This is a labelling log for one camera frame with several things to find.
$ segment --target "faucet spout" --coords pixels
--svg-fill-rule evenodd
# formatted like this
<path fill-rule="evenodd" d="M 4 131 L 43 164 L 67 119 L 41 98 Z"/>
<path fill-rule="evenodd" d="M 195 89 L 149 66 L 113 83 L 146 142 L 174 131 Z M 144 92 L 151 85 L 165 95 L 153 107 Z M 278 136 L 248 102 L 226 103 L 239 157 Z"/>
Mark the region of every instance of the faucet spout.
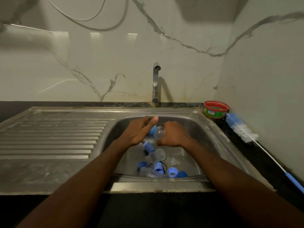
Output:
<path fill-rule="evenodd" d="M 158 71 L 161 70 L 161 67 L 158 62 L 155 62 L 153 65 L 153 89 L 152 89 L 152 102 L 158 103 Z"/>

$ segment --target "person's left arm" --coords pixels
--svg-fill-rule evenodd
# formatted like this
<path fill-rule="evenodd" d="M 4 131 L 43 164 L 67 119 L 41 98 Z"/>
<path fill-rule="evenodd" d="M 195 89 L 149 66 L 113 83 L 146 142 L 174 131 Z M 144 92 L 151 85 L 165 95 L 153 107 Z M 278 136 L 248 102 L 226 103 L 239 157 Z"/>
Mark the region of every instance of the person's left arm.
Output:
<path fill-rule="evenodd" d="M 117 140 L 37 206 L 17 228 L 84 227 L 123 154 L 138 145 L 157 121 L 157 116 L 132 120 Z"/>

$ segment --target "light blue cap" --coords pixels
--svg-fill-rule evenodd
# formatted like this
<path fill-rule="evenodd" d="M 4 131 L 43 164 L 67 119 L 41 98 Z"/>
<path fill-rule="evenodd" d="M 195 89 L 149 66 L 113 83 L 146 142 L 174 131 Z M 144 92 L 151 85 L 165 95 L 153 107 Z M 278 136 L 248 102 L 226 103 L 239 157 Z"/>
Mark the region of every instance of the light blue cap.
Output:
<path fill-rule="evenodd" d="M 176 177 L 188 177 L 188 174 L 185 171 L 180 171 L 177 173 Z"/>
<path fill-rule="evenodd" d="M 139 162 L 137 165 L 137 170 L 139 171 L 142 167 L 148 167 L 148 163 L 146 163 L 145 161 Z"/>
<path fill-rule="evenodd" d="M 155 165 L 154 165 L 154 169 L 157 171 L 157 172 L 160 172 L 161 174 L 164 174 L 164 167 L 162 165 L 161 162 L 157 162 Z"/>
<path fill-rule="evenodd" d="M 151 137 L 154 136 L 155 129 L 156 129 L 156 125 L 153 126 L 152 129 L 150 129 L 150 131 L 149 131 L 149 136 L 151 136 Z"/>
<path fill-rule="evenodd" d="M 145 151 L 147 151 L 147 153 L 151 153 L 155 150 L 153 145 L 150 142 L 145 142 L 145 144 L 143 145 L 143 148 L 145 149 Z"/>
<path fill-rule="evenodd" d="M 176 175 L 178 174 L 178 170 L 175 167 L 171 167 L 168 169 L 168 176 L 169 177 L 176 177 Z"/>

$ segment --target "person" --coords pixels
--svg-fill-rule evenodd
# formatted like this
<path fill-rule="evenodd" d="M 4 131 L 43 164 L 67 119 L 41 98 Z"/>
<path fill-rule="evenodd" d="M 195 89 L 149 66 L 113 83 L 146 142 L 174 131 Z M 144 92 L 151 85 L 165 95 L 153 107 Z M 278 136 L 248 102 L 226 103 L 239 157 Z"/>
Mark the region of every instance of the person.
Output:
<path fill-rule="evenodd" d="M 130 122 L 97 158 L 38 205 L 18 228 L 85 227 L 105 185 L 128 148 L 138 145 L 158 117 Z M 219 193 L 249 227 L 304 227 L 304 214 L 264 184 L 207 151 L 178 122 L 166 122 L 159 146 L 180 146 L 205 172 Z"/>

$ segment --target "stainless steel sink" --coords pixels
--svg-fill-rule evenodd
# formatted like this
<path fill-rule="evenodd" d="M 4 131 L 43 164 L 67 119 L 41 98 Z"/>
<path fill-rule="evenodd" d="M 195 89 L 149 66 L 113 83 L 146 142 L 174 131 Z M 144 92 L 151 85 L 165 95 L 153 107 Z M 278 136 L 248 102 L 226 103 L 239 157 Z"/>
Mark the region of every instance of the stainless steel sink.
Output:
<path fill-rule="evenodd" d="M 104 151 L 132 119 L 159 116 L 158 125 L 178 121 L 190 135 L 241 170 L 268 185 L 217 125 L 193 108 L 32 107 L 0 124 L 0 194 L 50 194 Z M 153 138 L 146 137 L 157 148 Z M 180 147 L 162 147 L 165 168 L 174 158 L 187 178 L 142 178 L 142 144 L 122 157 L 105 188 L 109 193 L 215 191 L 202 169 Z"/>

